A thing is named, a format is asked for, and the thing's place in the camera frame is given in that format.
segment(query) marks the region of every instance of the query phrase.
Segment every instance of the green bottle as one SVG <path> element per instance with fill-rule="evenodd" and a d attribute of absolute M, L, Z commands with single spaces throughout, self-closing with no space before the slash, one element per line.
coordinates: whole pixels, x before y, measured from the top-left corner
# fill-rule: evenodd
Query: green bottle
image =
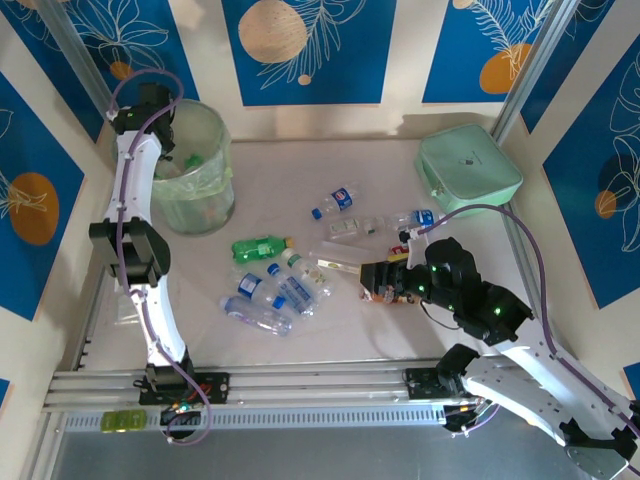
<path fill-rule="evenodd" d="M 293 247 L 290 237 L 258 237 L 251 240 L 240 240 L 231 246 L 236 263 L 247 263 L 253 260 L 264 260 L 280 255 L 286 248 Z"/>

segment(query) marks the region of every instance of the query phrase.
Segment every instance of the trash bin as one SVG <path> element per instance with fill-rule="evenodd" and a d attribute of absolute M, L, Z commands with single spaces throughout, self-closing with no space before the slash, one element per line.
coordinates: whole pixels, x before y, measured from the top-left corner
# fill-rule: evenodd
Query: trash bin
<path fill-rule="evenodd" d="M 215 232 L 227 223 L 235 205 L 229 132 L 215 110 L 193 100 L 178 104 L 171 128 L 176 146 L 169 155 L 179 171 L 185 173 L 154 180 L 154 213 L 161 214 L 177 233 Z M 189 168 L 189 159 L 202 163 Z"/>

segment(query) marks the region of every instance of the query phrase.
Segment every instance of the white tabletop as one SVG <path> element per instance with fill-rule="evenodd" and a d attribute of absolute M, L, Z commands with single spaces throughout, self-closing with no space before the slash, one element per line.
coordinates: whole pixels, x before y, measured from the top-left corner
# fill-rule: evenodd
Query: white tabletop
<path fill-rule="evenodd" d="M 435 325 L 419 306 L 364 303 L 359 298 L 358 278 L 346 273 L 331 272 L 339 283 L 337 292 L 313 319 L 295 318 L 286 338 L 241 324 L 218 306 L 221 296 L 233 294 L 226 277 L 233 265 L 230 247 L 234 241 L 264 234 L 292 236 L 296 249 L 306 254 L 323 235 L 311 209 L 346 181 L 359 180 L 363 196 L 343 212 L 345 216 L 389 215 L 417 208 L 438 212 L 415 172 L 417 149 L 418 142 L 412 140 L 232 144 L 236 209 L 229 223 L 219 232 L 193 238 L 177 235 L 160 222 L 154 225 L 171 248 L 170 297 L 194 364 L 440 357 L 455 343 L 488 351 L 461 330 Z M 430 234 L 430 239 L 448 236 L 473 253 L 484 279 L 509 288 L 528 302 L 499 214 L 483 212 L 454 219 Z M 382 254 L 392 241 L 393 237 L 383 235 L 361 246 L 382 249 Z M 83 362 L 88 370 L 134 369 L 146 363 L 140 326 L 115 324 L 113 285 L 107 277 Z M 453 324 L 448 311 L 432 306 L 431 313 Z"/>

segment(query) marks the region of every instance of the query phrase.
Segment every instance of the mint green box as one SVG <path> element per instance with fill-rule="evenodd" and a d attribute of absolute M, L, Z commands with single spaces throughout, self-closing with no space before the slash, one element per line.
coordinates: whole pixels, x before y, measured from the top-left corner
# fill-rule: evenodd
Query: mint green box
<path fill-rule="evenodd" d="M 427 192 L 445 213 L 474 203 L 503 205 L 522 184 L 522 174 L 479 125 L 464 125 L 422 140 L 415 160 Z M 482 210 L 470 210 L 460 216 Z"/>

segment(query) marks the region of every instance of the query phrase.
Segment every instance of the water bottle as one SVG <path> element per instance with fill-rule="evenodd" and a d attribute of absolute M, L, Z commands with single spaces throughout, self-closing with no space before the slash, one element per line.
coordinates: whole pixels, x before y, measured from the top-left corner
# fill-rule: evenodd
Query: water bottle
<path fill-rule="evenodd" d="M 382 217 L 354 217 L 327 224 L 327 240 L 350 242 L 385 230 Z"/>
<path fill-rule="evenodd" d="M 236 263 L 247 263 L 252 260 L 264 260 L 280 255 L 285 248 L 293 247 L 290 237 L 258 237 L 240 240 L 231 246 L 233 259 Z"/>
<path fill-rule="evenodd" d="M 393 230 L 411 230 L 418 227 L 430 227 L 436 221 L 431 210 L 413 210 L 412 212 L 396 213 L 387 220 L 387 226 Z"/>
<path fill-rule="evenodd" d="M 353 205 L 353 201 L 360 197 L 360 184 L 349 182 L 344 187 L 336 190 L 320 203 L 318 208 L 311 211 L 313 218 L 320 220 L 328 213 L 338 213 Z"/>
<path fill-rule="evenodd" d="M 315 304 L 311 294 L 307 292 L 302 285 L 291 275 L 280 270 L 280 266 L 274 263 L 267 269 L 278 283 L 280 294 L 287 299 L 291 307 L 300 315 L 313 315 Z"/>
<path fill-rule="evenodd" d="M 291 319 L 280 312 L 261 307 L 244 297 L 222 297 L 220 308 L 230 317 L 247 325 L 266 330 L 274 335 L 286 336 L 291 331 Z"/>
<path fill-rule="evenodd" d="M 236 288 L 253 303 L 263 307 L 282 308 L 285 299 L 278 295 L 278 290 L 252 273 L 246 273 L 239 268 L 233 268 L 229 274 L 229 285 Z"/>
<path fill-rule="evenodd" d="M 333 285 L 315 263 L 302 258 L 293 248 L 287 248 L 282 252 L 281 258 L 298 275 L 302 286 L 311 290 L 316 298 L 331 295 Z"/>

